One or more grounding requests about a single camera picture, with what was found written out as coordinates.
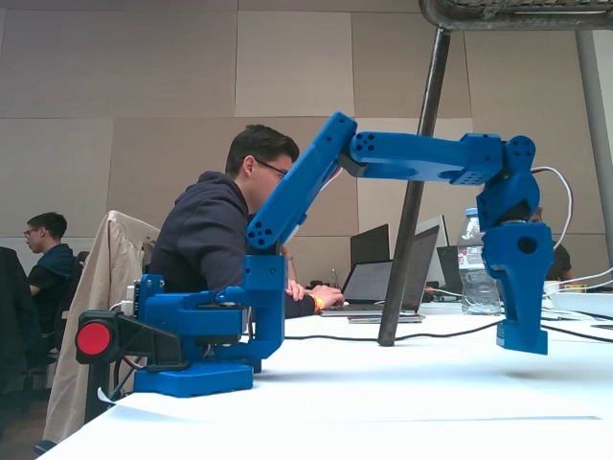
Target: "black cable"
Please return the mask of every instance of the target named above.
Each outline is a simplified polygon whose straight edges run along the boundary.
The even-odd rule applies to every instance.
[[[113,388],[117,388],[119,386],[119,370],[122,365],[122,361],[118,359],[115,361],[115,365],[113,366]]]
[[[142,356],[138,356],[136,358],[136,361],[134,361],[136,364],[138,364],[140,362],[140,360],[142,359]],[[115,389],[113,390],[113,392],[110,394],[110,396],[108,397],[109,400],[111,401],[115,401],[115,397],[117,396],[117,394],[122,390],[122,388],[124,388],[125,383],[127,382],[127,380],[130,378],[130,376],[132,375],[132,373],[134,372],[134,368],[130,367],[129,371],[127,371],[127,373],[125,374],[124,378],[122,379],[122,381],[115,386]]]
[[[586,316],[591,316],[596,319],[607,319],[609,321],[613,321],[613,316],[606,316],[605,314],[587,313],[585,311],[576,311],[576,313],[585,314]]]
[[[468,330],[468,331],[460,331],[458,333],[412,333],[410,335],[403,335],[401,337],[397,337],[396,338],[396,342],[399,342],[400,340],[408,340],[410,338],[420,338],[420,337],[450,338],[450,337],[457,337],[459,335],[474,334],[474,333],[478,333],[480,331],[484,331],[485,329],[489,329],[489,328],[492,328],[494,326],[497,326],[500,323],[502,323],[502,321],[496,321],[495,323],[489,323],[489,324],[486,324],[485,326],[481,326],[481,327],[476,328],[476,329],[471,329],[471,330]],[[588,338],[590,340],[596,340],[598,342],[613,343],[613,339],[611,339],[611,338],[596,337],[594,335],[588,335],[586,333],[575,333],[573,331],[566,331],[564,329],[555,328],[553,326],[541,325],[541,327],[543,329],[546,329],[546,330],[549,330],[549,331],[555,331],[557,333],[575,335],[577,337]],[[285,340],[310,340],[311,338],[323,338],[323,339],[326,339],[326,340],[340,340],[340,341],[346,341],[346,342],[377,342],[376,338],[371,338],[371,337],[337,337],[335,335],[299,335],[299,336],[287,336],[285,338]]]
[[[431,337],[431,338],[449,338],[449,337],[457,337],[458,335],[466,335],[466,334],[474,334],[480,331],[484,331],[485,329],[492,328],[497,326],[502,321],[496,321],[495,323],[489,323],[485,326],[481,326],[480,328],[471,329],[469,331],[460,331],[458,333],[412,333],[410,335],[403,335],[402,337],[397,337],[396,342],[400,340],[407,340],[409,338],[419,338],[419,337]],[[299,336],[287,336],[285,340],[310,340],[311,338],[324,338],[327,340],[341,340],[346,342],[376,342],[376,338],[370,337],[337,337],[334,335],[299,335]]]
[[[590,340],[596,340],[599,342],[613,343],[613,338],[595,337],[593,335],[588,335],[587,333],[576,333],[574,331],[566,331],[565,329],[558,329],[553,326],[545,326],[544,324],[541,327],[548,331],[556,331],[557,333],[574,335],[576,337],[581,337],[581,338],[589,338]]]

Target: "white table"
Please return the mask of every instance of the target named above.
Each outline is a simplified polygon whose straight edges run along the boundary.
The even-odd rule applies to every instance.
[[[401,324],[397,335],[492,322],[435,314],[445,309],[457,306],[424,308],[423,324]],[[613,338],[589,323],[549,324]],[[286,335],[377,331],[345,318],[286,322]],[[393,348],[288,340],[263,363],[252,390],[190,400],[132,395],[44,458],[81,458],[86,449],[88,458],[104,459],[234,458],[247,450],[267,458],[576,459],[609,449],[612,383],[613,346],[560,333],[550,333],[548,356],[497,347],[495,328]]]

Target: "person in background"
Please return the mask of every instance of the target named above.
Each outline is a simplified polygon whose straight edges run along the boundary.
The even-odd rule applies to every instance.
[[[267,126],[248,126],[232,142],[225,173],[205,172],[174,203],[151,255],[149,272],[167,292],[219,291],[242,285],[246,227],[298,159],[298,146]],[[290,271],[285,317],[342,304],[339,289],[309,293]]]
[[[28,247],[35,254],[42,254],[28,275],[30,293],[36,305],[42,336],[51,342],[57,307],[70,283],[75,256],[68,244],[61,242],[68,227],[64,216],[45,213],[31,218],[27,225],[24,235]]]
[[[538,206],[534,211],[533,216],[529,222],[542,222],[543,221],[543,208]],[[547,272],[547,281],[569,281],[573,279],[573,273],[571,269],[571,256],[562,245],[559,245],[554,252],[554,263]]]

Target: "metal pole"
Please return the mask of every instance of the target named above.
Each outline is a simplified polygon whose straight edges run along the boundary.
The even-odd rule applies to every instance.
[[[428,80],[426,81],[423,103],[421,105],[420,125],[418,126],[419,136],[432,137],[434,134],[450,40],[450,31],[442,28],[437,29],[430,59]],[[392,262],[392,272],[385,295],[381,326],[379,327],[378,343],[384,347],[394,346],[396,339],[396,329],[402,307],[402,298],[404,297],[404,287],[409,276],[409,258],[420,215],[422,194],[423,182],[409,181],[406,186],[406,194],[404,195],[396,250],[394,261]]]

